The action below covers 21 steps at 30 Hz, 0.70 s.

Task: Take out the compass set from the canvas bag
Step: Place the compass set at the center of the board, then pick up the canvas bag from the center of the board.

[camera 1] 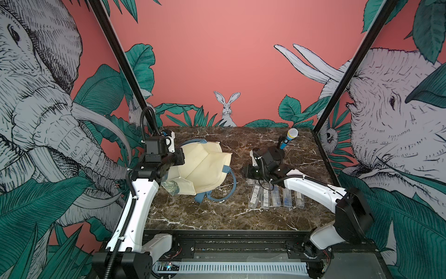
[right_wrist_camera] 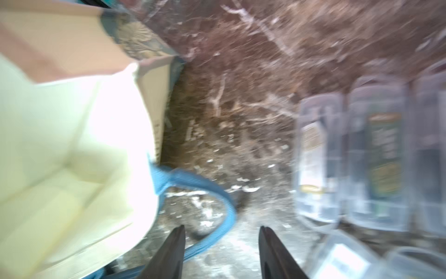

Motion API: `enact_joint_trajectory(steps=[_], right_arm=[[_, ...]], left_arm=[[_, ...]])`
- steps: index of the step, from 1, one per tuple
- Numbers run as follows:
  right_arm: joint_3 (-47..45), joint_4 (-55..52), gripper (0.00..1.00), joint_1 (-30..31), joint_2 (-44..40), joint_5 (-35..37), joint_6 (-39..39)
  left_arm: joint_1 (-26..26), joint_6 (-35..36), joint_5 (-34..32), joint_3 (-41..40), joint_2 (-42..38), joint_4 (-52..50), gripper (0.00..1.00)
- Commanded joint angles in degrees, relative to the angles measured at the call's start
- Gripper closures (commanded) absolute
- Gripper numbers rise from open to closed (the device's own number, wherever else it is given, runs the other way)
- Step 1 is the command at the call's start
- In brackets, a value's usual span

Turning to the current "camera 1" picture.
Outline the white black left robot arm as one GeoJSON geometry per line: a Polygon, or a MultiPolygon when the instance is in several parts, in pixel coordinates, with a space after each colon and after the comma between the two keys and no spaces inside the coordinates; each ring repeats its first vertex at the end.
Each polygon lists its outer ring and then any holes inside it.
{"type": "Polygon", "coordinates": [[[174,132],[166,131],[143,140],[144,153],[125,177],[130,195],[118,226],[104,250],[92,259],[100,279],[148,279],[154,262],[171,249],[170,234],[158,234],[147,243],[142,239],[162,179],[172,166],[185,162],[183,150],[175,147],[174,139],[174,132]]]}

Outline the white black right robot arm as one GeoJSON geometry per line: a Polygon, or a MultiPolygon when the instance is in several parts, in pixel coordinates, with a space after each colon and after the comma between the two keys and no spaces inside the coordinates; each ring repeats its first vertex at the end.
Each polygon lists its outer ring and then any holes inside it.
{"type": "Polygon", "coordinates": [[[356,187],[345,189],[324,183],[283,163],[285,152],[276,146],[250,151],[252,163],[242,169],[248,179],[264,180],[309,197],[334,214],[334,221],[316,228],[301,244],[309,257],[342,242],[360,244],[374,223],[365,195],[356,187]]]}

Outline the clear compass set case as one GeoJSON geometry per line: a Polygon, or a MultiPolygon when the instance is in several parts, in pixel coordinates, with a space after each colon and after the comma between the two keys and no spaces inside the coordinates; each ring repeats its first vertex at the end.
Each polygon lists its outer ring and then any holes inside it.
{"type": "Polygon", "coordinates": [[[262,199],[261,199],[261,208],[268,210],[271,204],[270,201],[270,192],[271,190],[265,186],[262,186],[262,199]]]}

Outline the cream canvas tote bag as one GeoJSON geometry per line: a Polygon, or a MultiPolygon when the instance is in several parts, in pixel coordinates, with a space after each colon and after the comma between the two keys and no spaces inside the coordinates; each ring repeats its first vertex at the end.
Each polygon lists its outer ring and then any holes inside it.
{"type": "Polygon", "coordinates": [[[161,181],[161,186],[172,196],[191,195],[198,203],[205,198],[213,202],[222,202],[233,195],[237,180],[230,167],[232,154],[223,152],[219,142],[205,139],[191,139],[181,145],[185,163],[173,166],[161,181]],[[230,174],[233,186],[223,198],[211,196],[212,190],[219,187],[230,174]]]}

